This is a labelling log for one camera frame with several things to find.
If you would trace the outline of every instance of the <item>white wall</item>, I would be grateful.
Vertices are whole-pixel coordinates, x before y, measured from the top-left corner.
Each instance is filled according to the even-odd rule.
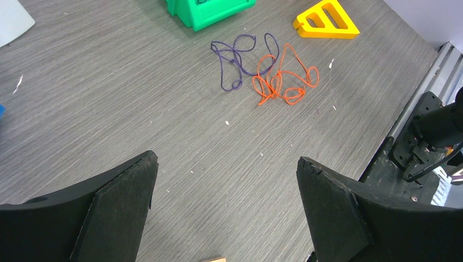
[[[463,0],[384,0],[428,43],[463,52]]]

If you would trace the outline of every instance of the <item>gray tabletop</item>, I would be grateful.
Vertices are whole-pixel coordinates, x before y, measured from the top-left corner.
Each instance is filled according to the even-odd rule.
[[[153,150],[159,174],[138,261],[302,261],[312,244],[299,157],[358,178],[436,56],[382,0],[340,0],[361,31],[354,40],[296,34],[293,20],[315,0],[258,0],[197,33],[163,0],[20,2],[37,23],[0,49],[0,202]],[[257,35],[244,62],[254,70],[266,32],[320,71],[295,106],[257,106],[250,77],[220,88],[210,42]],[[302,73],[290,56],[285,67]],[[229,84],[237,72],[225,69]]]

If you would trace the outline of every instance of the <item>orange string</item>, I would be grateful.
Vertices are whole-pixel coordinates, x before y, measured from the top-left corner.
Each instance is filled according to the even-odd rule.
[[[281,67],[284,61],[284,56],[286,55],[287,47],[289,47],[292,50],[294,56],[296,57],[298,62],[303,67],[306,73],[305,79],[303,79],[302,77],[300,77],[298,74],[294,72],[281,70]],[[296,51],[294,51],[293,47],[290,44],[286,43],[284,45],[283,56],[281,57],[280,66],[278,67],[277,73],[273,77],[270,78],[270,75],[273,69],[271,68],[269,72],[267,73],[266,78],[264,79],[260,75],[259,67],[264,62],[264,60],[267,58],[271,58],[275,60],[275,56],[273,55],[266,55],[262,57],[262,59],[257,64],[257,75],[252,78],[252,85],[254,86],[254,89],[256,90],[258,94],[262,96],[262,99],[260,100],[260,103],[258,105],[263,105],[270,98],[276,99],[278,97],[283,98],[286,101],[286,103],[288,103],[289,105],[295,105],[297,102],[301,101],[304,98],[305,93],[306,93],[306,86],[315,88],[318,85],[318,81],[319,81],[318,69],[316,67],[309,67],[307,69],[305,65],[303,64],[303,62],[301,61],[301,59],[299,58],[299,56],[296,54]],[[312,79],[310,78],[311,71],[315,71],[317,75],[317,81],[314,84],[312,84]],[[284,94],[282,95],[281,91],[282,91],[282,86],[283,86],[283,74],[289,74],[289,75],[297,77],[299,80],[301,80],[304,83],[303,86],[302,87],[290,87],[286,89]],[[258,89],[255,80],[259,81],[260,89]],[[288,92],[290,91],[297,91],[298,94],[294,96],[288,96]]]

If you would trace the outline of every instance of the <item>purple string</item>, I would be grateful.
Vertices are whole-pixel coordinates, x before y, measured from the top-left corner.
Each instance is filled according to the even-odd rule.
[[[280,56],[280,48],[278,47],[278,43],[277,43],[275,37],[270,33],[266,33],[264,35],[264,40],[265,40],[265,45],[267,46],[267,50],[269,51],[269,54],[273,55],[272,51],[270,50],[269,43],[267,42],[267,36],[270,36],[274,40],[276,48],[277,48],[277,55],[276,55],[275,58],[272,58],[272,64],[268,68],[262,70],[260,72],[260,75],[265,75],[266,73],[268,73],[270,71],[270,69],[275,65],[276,61],[278,60],[278,57]],[[241,38],[251,38],[254,41],[253,46],[250,49],[243,49],[243,50],[237,49],[236,48],[236,43]],[[214,52],[218,56],[219,61],[220,61],[220,69],[221,69],[221,72],[220,72],[220,86],[224,91],[230,92],[230,91],[233,91],[233,90],[238,90],[243,84],[243,73],[246,74],[246,75],[250,75],[250,76],[257,75],[257,73],[248,72],[243,67],[242,57],[241,57],[241,54],[240,54],[240,53],[252,51],[256,46],[256,42],[257,42],[256,36],[250,35],[250,34],[241,34],[241,35],[239,35],[235,39],[235,41],[233,42],[233,46],[230,46],[227,43],[224,43],[224,42],[221,42],[221,41],[212,41],[211,42],[211,50],[212,50],[212,52]],[[217,47],[217,45],[224,45],[225,47],[223,49],[219,49]],[[225,57],[224,53],[227,53],[227,52],[232,52],[233,53],[233,58],[232,59],[229,59],[229,58]],[[233,81],[231,83],[231,88],[230,89],[226,89],[225,87],[223,87],[223,71],[224,71],[223,70],[223,60],[226,60],[226,61],[228,61],[230,63],[236,64],[236,67],[238,67],[238,72],[240,73],[240,78],[236,79],[235,81]]]

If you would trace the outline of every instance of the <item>green object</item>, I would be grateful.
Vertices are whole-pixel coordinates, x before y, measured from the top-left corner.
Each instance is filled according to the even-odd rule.
[[[256,0],[165,0],[167,10],[199,31],[255,5]]]

